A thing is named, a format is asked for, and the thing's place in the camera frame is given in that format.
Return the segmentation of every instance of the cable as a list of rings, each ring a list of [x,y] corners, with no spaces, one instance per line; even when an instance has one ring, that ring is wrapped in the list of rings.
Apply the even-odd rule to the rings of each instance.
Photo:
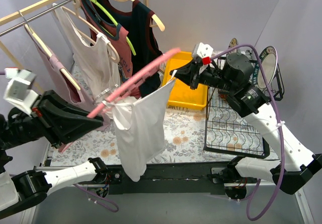
[[[233,188],[238,188],[242,184],[242,182],[243,182],[243,180],[241,179],[240,182],[239,182],[239,184],[236,185],[236,186],[234,186]]]
[[[103,203],[101,203],[101,202],[99,202],[97,200],[92,200],[95,204],[101,205],[101,206],[105,207],[107,210],[109,210],[111,212],[118,212],[119,211],[119,209],[120,209],[119,206],[113,200],[109,200],[109,199],[102,198],[102,197],[96,195],[95,193],[92,193],[92,192],[90,192],[90,191],[82,188],[81,186],[79,186],[77,184],[74,184],[74,186],[77,187],[78,189],[80,189],[81,191],[87,193],[87,194],[90,194],[90,195],[92,195],[94,197],[97,197],[97,198],[103,200],[103,201],[106,201],[108,203],[111,203],[113,206],[116,207],[116,209],[112,209],[109,206],[107,206],[107,205],[105,205],[105,204],[103,204]]]
[[[275,99],[274,99],[274,96],[273,96],[273,92],[272,92],[272,89],[271,87],[268,85],[268,82],[267,82],[267,79],[266,79],[266,76],[265,76],[265,73],[264,73],[264,69],[263,69],[263,66],[262,66],[262,62],[259,58],[259,55],[256,51],[256,49],[250,45],[250,44],[241,44],[241,45],[237,45],[235,47],[232,47],[228,50],[225,50],[224,52],[218,54],[218,55],[215,55],[213,57],[211,57],[210,59],[216,59],[218,57],[221,57],[223,56],[224,54],[227,54],[235,49],[238,49],[238,48],[241,48],[241,47],[249,47],[253,50],[255,56],[256,56],[256,59],[257,59],[257,62],[260,66],[260,69],[261,69],[261,73],[262,73],[262,76],[263,76],[263,80],[264,80],[264,83],[265,83],[265,86],[268,90],[268,93],[270,95],[270,98],[271,98],[271,104],[272,104],[272,107],[274,109],[274,112],[276,114],[276,120],[277,120],[277,124],[279,124],[278,126],[278,130],[279,130],[279,133],[280,133],[280,142],[281,142],[281,171],[280,171],[280,176],[278,178],[278,181],[277,181],[277,184],[276,184],[276,187],[275,187],[275,190],[272,194],[272,197],[270,198],[269,202],[267,203],[267,205],[264,207],[264,209],[261,211],[261,213],[259,213],[257,216],[255,217],[251,217],[250,216],[250,205],[251,205],[251,202],[253,200],[253,196],[255,195],[256,191],[258,190],[259,188],[259,185],[261,183],[261,179],[258,179],[257,181],[257,184],[253,190],[253,192],[250,194],[250,196],[246,197],[245,199],[242,199],[242,200],[249,200],[248,203],[247,203],[247,208],[246,208],[246,213],[247,213],[247,217],[249,220],[258,220],[259,218],[261,218],[266,212],[267,210],[271,207],[273,201],[275,200],[277,194],[278,194],[278,191],[281,187],[281,184],[282,184],[282,180],[283,180],[283,176],[284,176],[284,168],[285,168],[285,156],[284,156],[284,136],[283,136],[283,130],[282,130],[282,125],[281,125],[281,118],[280,118],[280,114],[279,114],[279,111],[278,111],[278,108],[277,108],[277,105],[276,105],[276,102],[275,102]]]
[[[240,184],[239,184],[239,185],[237,185],[235,188],[237,188],[237,189],[244,188],[244,187],[246,186],[246,184],[247,184],[247,178],[244,178],[244,180],[245,180],[245,182],[244,182],[243,186],[240,186],[240,185],[241,185],[241,183],[242,183],[242,181],[241,181],[241,182],[240,182]]]
[[[105,184],[107,183],[107,173],[105,174],[105,178],[104,180],[102,180],[101,182],[99,182],[98,184],[102,184],[105,181]]]

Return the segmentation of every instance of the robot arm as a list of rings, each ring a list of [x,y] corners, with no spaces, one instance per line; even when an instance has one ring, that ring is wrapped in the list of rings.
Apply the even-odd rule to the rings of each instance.
[[[197,44],[193,51],[193,59],[187,65],[177,69],[176,78],[191,89],[196,89],[199,84],[203,84],[226,91],[226,100],[230,107],[263,136],[281,159],[276,115],[269,103],[270,99],[249,82],[254,71],[249,59],[241,53],[230,53],[226,57],[223,68],[220,69],[207,57],[206,48],[202,43]],[[282,130],[285,172],[280,189],[285,193],[294,194],[322,168],[322,156],[308,150],[284,124]],[[238,156],[214,177],[225,181],[253,177],[277,184],[280,167],[280,161]]]
[[[115,178],[115,170],[108,170],[100,158],[89,158],[64,170],[32,170],[11,178],[4,166],[13,158],[5,150],[43,136],[59,148],[102,126],[103,118],[87,118],[87,111],[67,103],[54,91],[38,95],[31,89],[35,75],[30,71],[11,68],[8,75],[12,79],[5,100],[15,108],[9,112],[7,121],[0,114],[0,219],[35,206],[54,191],[75,183],[101,183],[107,177],[109,183],[120,181],[122,173],[117,172],[119,178]]]

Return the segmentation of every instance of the white wall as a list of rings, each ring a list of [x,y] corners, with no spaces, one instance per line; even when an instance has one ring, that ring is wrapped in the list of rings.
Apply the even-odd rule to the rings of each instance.
[[[11,14],[19,9],[36,3],[40,0],[2,0],[0,7],[0,18]],[[21,20],[15,20],[9,24],[0,27],[0,31],[13,26]],[[30,26],[43,39],[43,41],[57,54],[66,67],[71,66],[72,54],[68,48],[64,38],[60,34],[51,15],[46,15],[41,19],[37,19],[30,23]],[[45,66],[31,41],[23,28],[17,29],[1,37],[0,39],[12,54],[26,68],[37,74],[36,81],[45,89],[54,89],[53,82],[46,73]],[[0,70],[8,66],[15,66],[7,56],[0,50]],[[0,96],[3,96],[8,80],[0,77]],[[13,106],[0,98],[0,113],[7,118],[9,110]],[[31,142],[7,151],[9,156],[13,156],[14,160],[6,165],[6,170],[11,174],[18,174],[26,170],[33,169],[34,165],[39,165],[44,155],[48,141],[40,139],[37,142]],[[22,213],[0,220],[0,223],[19,223]]]
[[[225,50],[236,37],[255,44],[278,0],[150,0],[166,26],[155,29],[161,50],[191,51],[197,42]]]
[[[277,48],[285,85],[282,120],[317,154],[322,153],[321,5],[322,0],[280,0],[257,44]],[[319,172],[304,188],[315,223],[322,223],[321,182]]]

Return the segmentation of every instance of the pink tank top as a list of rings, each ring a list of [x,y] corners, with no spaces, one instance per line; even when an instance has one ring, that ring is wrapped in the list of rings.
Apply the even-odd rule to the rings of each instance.
[[[54,82],[56,86],[56,93],[65,101],[73,104],[76,107],[82,108],[83,110],[91,112],[95,105],[93,104],[93,99],[88,95],[88,93],[85,91],[85,89],[78,84],[80,87],[80,90],[78,90],[67,78],[66,76],[60,71],[61,69],[67,69],[63,66],[63,64],[59,61],[59,59],[56,57],[56,55],[51,51],[49,47],[47,47],[50,52],[52,53],[52,56],[49,58],[47,54],[41,49],[41,47],[38,45],[37,41],[33,38],[33,36],[27,31],[31,39],[34,41],[36,48],[39,52],[40,57],[42,58],[47,71]],[[111,120],[110,118],[104,114],[104,125],[100,128],[97,128],[98,131],[103,131],[105,128],[110,125]]]

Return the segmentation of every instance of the white cloth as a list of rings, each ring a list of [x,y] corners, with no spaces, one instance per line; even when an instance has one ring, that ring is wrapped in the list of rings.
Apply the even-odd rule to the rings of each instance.
[[[170,80],[150,95],[112,109],[121,164],[135,182],[144,174],[146,163],[165,149],[163,120],[174,84]]]
[[[118,64],[109,60],[107,44],[110,41],[107,37],[99,33],[95,45],[90,46],[62,8],[57,8],[55,12],[72,46],[75,63],[80,67],[93,97],[115,84],[121,85]]]

